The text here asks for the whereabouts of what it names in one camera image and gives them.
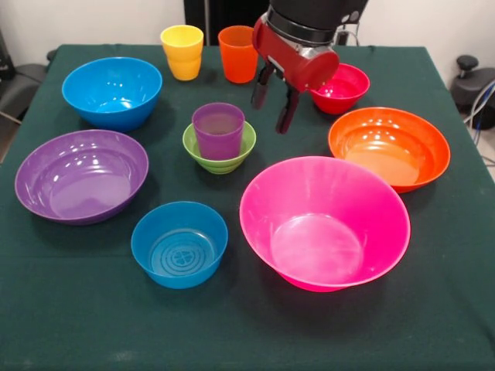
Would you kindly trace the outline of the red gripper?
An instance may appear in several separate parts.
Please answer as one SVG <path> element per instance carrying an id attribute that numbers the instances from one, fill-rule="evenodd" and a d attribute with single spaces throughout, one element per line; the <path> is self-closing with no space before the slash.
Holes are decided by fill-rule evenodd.
<path id="1" fill-rule="evenodd" d="M 266 63 L 271 63 L 290 85 L 287 87 L 286 104 L 278 117 L 276 131 L 285 134 L 299 104 L 299 92 L 318 90 L 336 72 L 340 58 L 330 46 L 304 46 L 280 36 L 263 14 L 254 26 L 253 46 Z M 265 65 L 251 95 L 251 106 L 261 109 L 268 91 L 271 66 Z"/>

